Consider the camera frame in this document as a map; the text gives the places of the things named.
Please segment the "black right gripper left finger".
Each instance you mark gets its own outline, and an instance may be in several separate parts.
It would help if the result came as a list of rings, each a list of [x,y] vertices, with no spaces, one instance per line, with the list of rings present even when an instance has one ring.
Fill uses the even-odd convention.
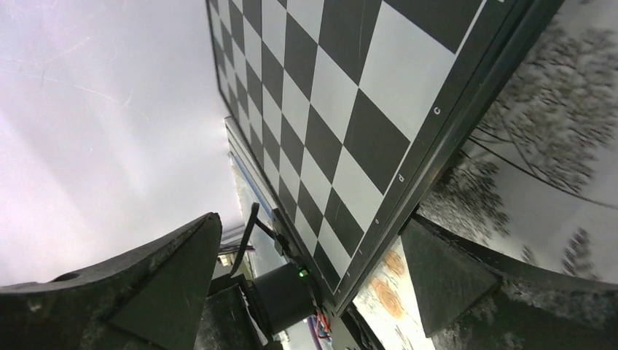
[[[1,288],[3,349],[192,349],[222,222],[207,213],[46,283]]]

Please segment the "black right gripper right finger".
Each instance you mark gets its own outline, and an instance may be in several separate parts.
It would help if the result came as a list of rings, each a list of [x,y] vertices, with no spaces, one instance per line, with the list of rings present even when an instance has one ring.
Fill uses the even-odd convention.
[[[402,246],[436,349],[615,349],[617,286],[539,268],[413,215]]]

